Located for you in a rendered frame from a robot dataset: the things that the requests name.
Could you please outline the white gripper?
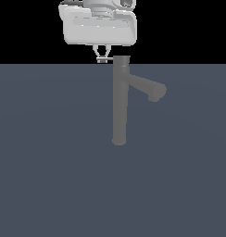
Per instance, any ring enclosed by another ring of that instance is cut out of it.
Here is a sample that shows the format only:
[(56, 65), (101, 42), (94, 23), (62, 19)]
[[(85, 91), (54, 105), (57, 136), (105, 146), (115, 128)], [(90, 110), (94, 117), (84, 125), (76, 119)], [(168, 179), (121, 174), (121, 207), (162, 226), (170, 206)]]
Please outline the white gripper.
[(134, 45), (137, 40), (137, 20), (133, 12), (114, 10), (111, 18), (93, 17), (90, 8), (58, 6), (63, 21), (64, 39), (68, 44), (92, 45), (101, 63), (98, 45), (106, 46), (103, 63), (109, 57), (111, 45)]

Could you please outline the grey faucet body with spout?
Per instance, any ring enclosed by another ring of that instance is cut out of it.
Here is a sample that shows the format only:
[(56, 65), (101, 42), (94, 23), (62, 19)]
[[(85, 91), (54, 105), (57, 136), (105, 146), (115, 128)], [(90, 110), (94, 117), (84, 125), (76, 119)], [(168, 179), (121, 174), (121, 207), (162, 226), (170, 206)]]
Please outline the grey faucet body with spout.
[(130, 73), (130, 63), (125, 67), (113, 65), (113, 138), (114, 145), (126, 144), (126, 124), (129, 86), (148, 95), (148, 100), (158, 102), (167, 91), (166, 85)]

